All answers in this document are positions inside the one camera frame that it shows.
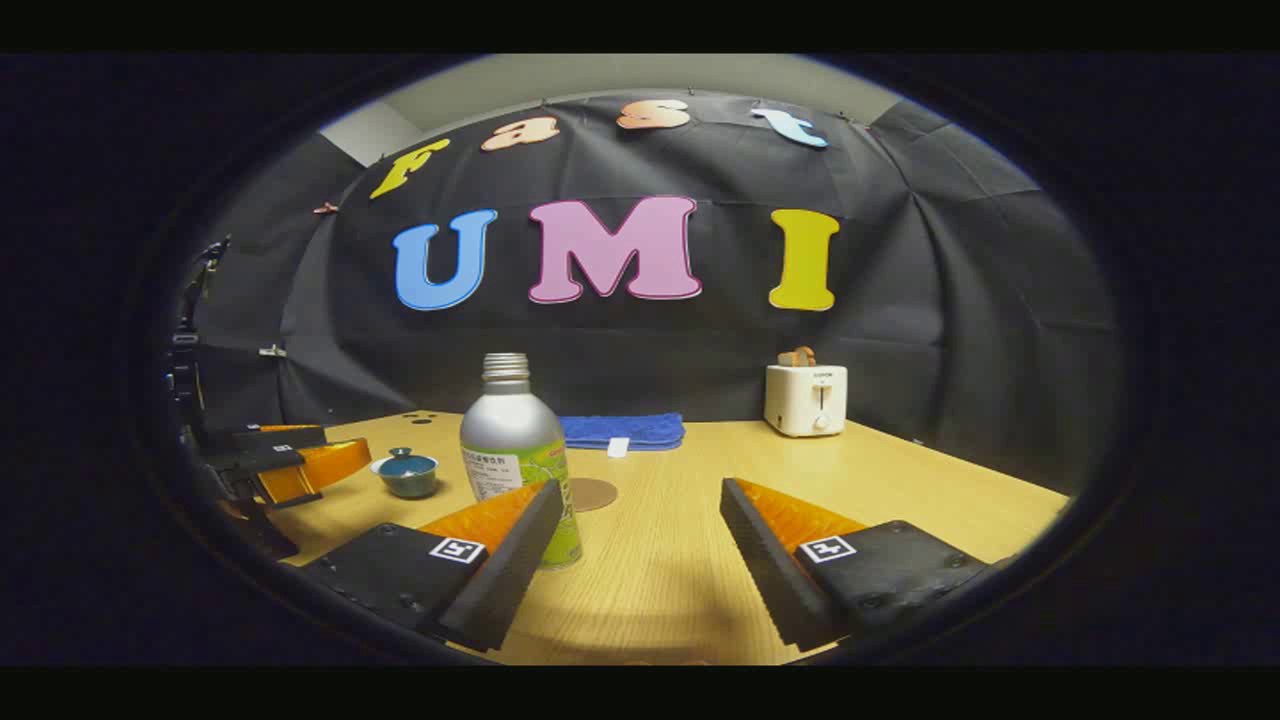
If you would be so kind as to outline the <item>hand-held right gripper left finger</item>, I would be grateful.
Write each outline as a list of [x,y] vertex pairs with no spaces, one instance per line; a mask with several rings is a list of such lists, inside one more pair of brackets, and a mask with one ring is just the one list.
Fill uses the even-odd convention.
[[498,650],[562,510],[558,484],[538,480],[425,527],[383,523],[300,574],[410,632]]

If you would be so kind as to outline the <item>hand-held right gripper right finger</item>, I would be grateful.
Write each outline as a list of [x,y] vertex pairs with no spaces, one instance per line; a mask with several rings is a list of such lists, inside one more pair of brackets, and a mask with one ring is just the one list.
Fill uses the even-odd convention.
[[719,505],[780,638],[801,651],[878,643],[991,574],[908,521],[868,527],[745,479],[726,478]]

